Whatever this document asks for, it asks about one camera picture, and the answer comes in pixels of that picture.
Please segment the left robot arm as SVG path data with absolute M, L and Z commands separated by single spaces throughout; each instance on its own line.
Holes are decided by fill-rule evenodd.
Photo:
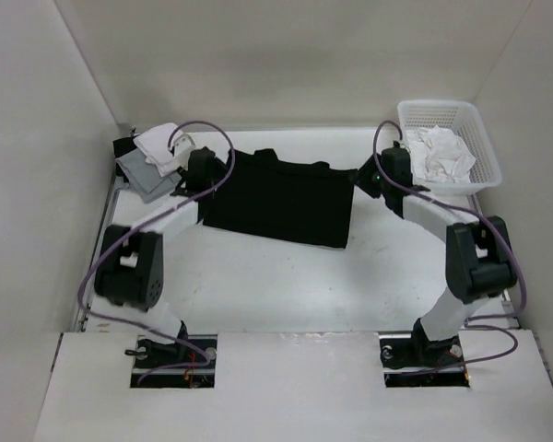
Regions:
M 203 219 L 234 171 L 235 157 L 234 149 L 225 161 L 207 147 L 191 151 L 163 205 L 130 226 L 109 225 L 93 272 L 95 294 L 116 308 L 144 314 L 155 308 L 164 288 L 165 238 Z

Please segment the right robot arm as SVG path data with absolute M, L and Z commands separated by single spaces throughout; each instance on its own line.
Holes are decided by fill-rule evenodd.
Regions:
M 444 243 L 446 287 L 416 320 L 406 349 L 392 358 L 405 365 L 411 356 L 418 365 L 432 366 L 456 344 L 459 330 L 479 308 L 518 282 L 506 224 L 498 216 L 486 218 L 424 193 L 412 183 L 410 155 L 398 146 L 371 155 L 354 184 Z

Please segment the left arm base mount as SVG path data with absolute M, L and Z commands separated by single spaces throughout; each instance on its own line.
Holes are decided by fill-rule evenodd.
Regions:
M 158 343 L 141 338 L 124 351 L 133 359 L 130 387 L 133 389 L 212 389 L 215 387 L 218 337 L 192 335 L 188 342 L 203 355 L 177 343 Z

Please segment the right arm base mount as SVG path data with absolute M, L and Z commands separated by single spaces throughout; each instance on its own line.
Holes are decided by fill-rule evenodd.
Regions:
M 458 337 L 418 353 L 409 335 L 384 335 L 379 339 L 383 380 L 388 388 L 468 388 L 469 379 Z

